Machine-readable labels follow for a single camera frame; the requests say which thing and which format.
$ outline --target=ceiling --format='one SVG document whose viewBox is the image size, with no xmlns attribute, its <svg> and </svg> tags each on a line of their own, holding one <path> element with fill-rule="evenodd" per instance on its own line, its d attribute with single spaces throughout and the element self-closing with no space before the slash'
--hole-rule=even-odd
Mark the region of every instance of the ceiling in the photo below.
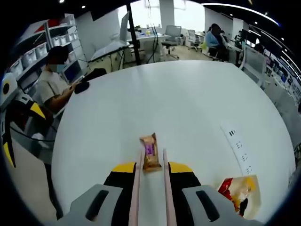
<svg viewBox="0 0 301 226">
<path fill-rule="evenodd" d="M 233 5 L 239 5 L 246 8 L 251 8 L 255 11 L 265 13 L 267 16 L 276 20 L 280 26 L 277 26 L 268 19 L 259 16 L 255 13 L 248 12 L 246 10 L 221 7 L 221 6 L 207 6 L 208 8 L 224 13 L 226 15 L 233 14 L 234 17 L 242 19 L 249 24 L 258 22 L 257 26 L 269 34 L 277 38 L 280 42 L 283 42 L 292 52 L 288 52 L 289 57 L 301 68 L 301 47 L 298 45 L 299 35 L 296 32 L 296 25 L 298 24 L 297 18 L 299 15 L 299 9 L 297 5 L 292 4 L 293 1 L 279 1 L 279 0 L 193 0 L 199 3 L 227 3 Z M 20 36 L 26 29 L 26 27 L 36 21 L 43 19 L 50 19 L 63 16 L 64 13 L 73 13 L 76 17 L 80 16 L 90 10 L 99 11 L 100 14 L 106 14 L 122 5 L 127 0 L 64 0 L 64 3 L 60 4 L 59 0 L 28 0 L 28 1 L 16 1 L 12 0 L 6 2 L 7 8 L 13 9 L 9 13 L 10 17 L 1 15 L 1 26 L 6 31 L 4 40 L 6 45 L 2 48 L 6 53 L 13 45 L 14 40 Z"/>
</svg>

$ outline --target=floor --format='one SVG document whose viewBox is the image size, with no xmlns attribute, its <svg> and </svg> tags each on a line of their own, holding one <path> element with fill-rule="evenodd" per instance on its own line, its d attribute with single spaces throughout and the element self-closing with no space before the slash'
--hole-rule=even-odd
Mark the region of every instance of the floor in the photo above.
<svg viewBox="0 0 301 226">
<path fill-rule="evenodd" d="M 200 52 L 200 50 L 198 50 L 198 51 L 196 51 L 195 49 L 189 50 L 187 46 L 177 46 L 174 48 L 173 51 L 171 51 L 171 54 L 177 55 L 180 58 L 180 60 L 210 60 L 210 61 L 212 61 L 211 58 L 202 54 Z M 143 51 L 139 52 L 139 55 L 140 55 L 140 59 L 142 60 L 142 64 L 145 64 L 145 62 L 147 60 L 145 60 L 144 52 Z M 116 60 L 116 56 L 117 56 L 117 53 L 112 55 L 112 67 L 113 67 L 114 71 L 118 70 L 118 67 L 119 67 L 119 60 Z M 166 60 L 173 61 L 176 59 L 167 55 Z M 124 68 L 133 67 L 133 66 L 136 66 L 135 62 L 124 64 Z M 106 69 L 107 73 L 110 73 L 111 72 L 110 56 L 104 57 L 103 60 L 97 60 L 97 61 L 89 63 L 88 73 L 92 72 L 95 68 L 104 68 L 104 69 Z"/>
<path fill-rule="evenodd" d="M 172 54 L 178 55 L 180 60 L 212 60 L 211 58 L 203 55 L 200 51 L 196 52 L 194 49 L 189 50 L 186 46 L 175 47 Z M 117 54 L 112 55 L 112 67 L 116 71 L 119 67 L 119 61 L 115 60 Z M 140 56 L 143 64 L 145 63 L 144 52 L 140 52 Z M 167 61 L 175 60 L 174 58 L 167 56 Z M 136 63 L 125 64 L 124 67 L 133 67 Z M 88 73 L 95 68 L 105 68 L 109 73 L 111 72 L 111 59 L 109 56 L 104 57 L 103 61 L 98 60 L 89 64 Z M 8 167 L 11 177 L 17 187 L 19 194 L 21 195 L 28 208 L 34 213 L 34 215 L 42 222 L 56 220 L 55 209 L 52 206 L 49 193 L 48 184 L 46 178 L 46 171 L 42 161 L 39 161 L 28 151 L 23 149 L 17 142 L 16 145 L 16 161 L 18 162 L 18 168 L 14 169 Z"/>
</svg>

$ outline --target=round table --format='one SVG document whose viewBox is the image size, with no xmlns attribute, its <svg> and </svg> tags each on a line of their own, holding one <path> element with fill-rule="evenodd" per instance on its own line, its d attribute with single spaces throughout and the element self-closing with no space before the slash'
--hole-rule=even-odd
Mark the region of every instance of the round table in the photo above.
<svg viewBox="0 0 301 226">
<path fill-rule="evenodd" d="M 73 94 L 60 122 L 52 180 L 63 213 L 119 163 L 137 160 L 139 137 L 156 133 L 160 162 L 187 164 L 203 185 L 239 177 L 221 130 L 231 122 L 253 159 L 261 193 L 256 219 L 267 220 L 285 197 L 294 171 L 285 124 L 265 93 L 232 64 L 171 61 L 141 65 L 90 81 Z M 139 225 L 166 225 L 163 171 L 141 175 Z"/>
</svg>

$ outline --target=gray gripper part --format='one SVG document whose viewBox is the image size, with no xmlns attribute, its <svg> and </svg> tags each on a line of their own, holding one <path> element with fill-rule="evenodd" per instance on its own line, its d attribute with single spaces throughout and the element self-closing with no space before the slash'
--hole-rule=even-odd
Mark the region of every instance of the gray gripper part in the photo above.
<svg viewBox="0 0 301 226">
<path fill-rule="evenodd" d="M 86 214 L 97 195 L 101 192 L 108 192 L 105 197 L 96 221 L 90 221 Z M 49 226 L 111 226 L 111 221 L 117 200 L 122 188 L 106 185 L 94 185 L 88 191 L 71 203 L 70 212 L 56 222 L 49 222 Z"/>
<path fill-rule="evenodd" d="M 247 220 L 238 215 L 233 207 L 233 203 L 210 186 L 197 186 L 182 189 L 189 204 L 193 222 L 195 226 L 262 226 L 256 220 Z M 210 221 L 206 210 L 199 199 L 198 194 L 203 191 L 209 198 L 207 203 L 213 204 L 211 210 L 215 212 L 216 219 Z"/>
</svg>

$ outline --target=window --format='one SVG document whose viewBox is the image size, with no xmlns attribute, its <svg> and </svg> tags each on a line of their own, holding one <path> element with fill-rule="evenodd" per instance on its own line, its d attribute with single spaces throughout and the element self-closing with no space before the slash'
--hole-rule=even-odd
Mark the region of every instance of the window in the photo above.
<svg viewBox="0 0 301 226">
<path fill-rule="evenodd" d="M 205 8 L 196 2 L 174 0 L 174 24 L 198 32 L 205 30 Z"/>
<path fill-rule="evenodd" d="M 149 26 L 161 27 L 161 13 L 159 0 L 150 0 L 150 12 L 148 0 L 140 0 L 131 3 L 134 26 L 140 25 L 141 28 Z M 127 13 L 127 7 L 118 8 L 118 20 L 121 25 L 121 19 Z"/>
</svg>

